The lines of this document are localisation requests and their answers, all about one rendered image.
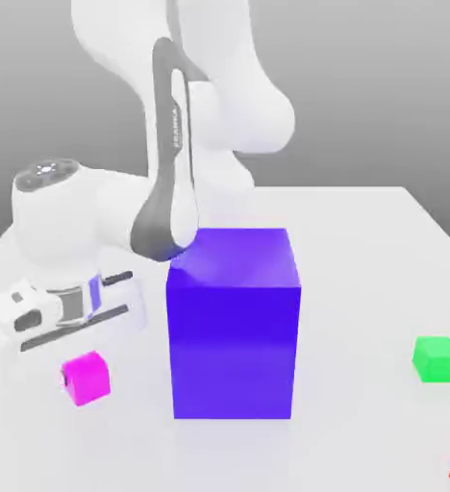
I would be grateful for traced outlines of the small green cube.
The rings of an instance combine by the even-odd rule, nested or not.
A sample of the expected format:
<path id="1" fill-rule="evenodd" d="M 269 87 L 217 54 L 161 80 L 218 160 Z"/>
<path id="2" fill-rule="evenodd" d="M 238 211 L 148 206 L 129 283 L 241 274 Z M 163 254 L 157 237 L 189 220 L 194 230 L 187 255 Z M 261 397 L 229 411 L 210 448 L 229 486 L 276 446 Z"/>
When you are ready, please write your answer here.
<path id="1" fill-rule="evenodd" d="M 415 340 L 412 364 L 427 383 L 450 383 L 450 337 L 418 336 Z"/>

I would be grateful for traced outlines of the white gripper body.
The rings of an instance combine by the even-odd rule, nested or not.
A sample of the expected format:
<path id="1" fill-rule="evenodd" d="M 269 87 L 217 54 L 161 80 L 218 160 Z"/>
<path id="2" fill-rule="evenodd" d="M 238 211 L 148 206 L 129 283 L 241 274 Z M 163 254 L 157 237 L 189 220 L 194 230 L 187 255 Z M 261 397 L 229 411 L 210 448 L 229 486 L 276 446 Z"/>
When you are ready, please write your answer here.
<path id="1" fill-rule="evenodd" d="M 141 279 L 98 277 L 87 287 L 47 291 L 22 280 L 0 293 L 0 379 L 58 372 L 146 325 Z"/>

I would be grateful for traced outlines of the large blue box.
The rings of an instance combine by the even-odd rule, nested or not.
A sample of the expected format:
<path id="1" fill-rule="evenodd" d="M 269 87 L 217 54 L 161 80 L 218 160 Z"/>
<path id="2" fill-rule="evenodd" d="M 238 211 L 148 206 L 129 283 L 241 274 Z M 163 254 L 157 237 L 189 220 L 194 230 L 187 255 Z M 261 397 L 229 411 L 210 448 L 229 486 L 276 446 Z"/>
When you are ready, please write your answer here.
<path id="1" fill-rule="evenodd" d="M 286 230 L 199 230 L 166 280 L 175 418 L 289 418 L 301 293 Z"/>

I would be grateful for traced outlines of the small magenta cube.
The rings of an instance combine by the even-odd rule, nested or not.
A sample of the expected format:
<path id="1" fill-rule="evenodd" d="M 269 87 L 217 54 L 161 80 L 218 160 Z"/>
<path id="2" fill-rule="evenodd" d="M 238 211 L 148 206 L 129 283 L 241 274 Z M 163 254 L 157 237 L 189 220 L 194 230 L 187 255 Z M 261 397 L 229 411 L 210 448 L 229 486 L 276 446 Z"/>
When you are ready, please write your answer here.
<path id="1" fill-rule="evenodd" d="M 107 362 L 95 351 L 62 365 L 63 385 L 76 406 L 84 406 L 111 393 Z"/>

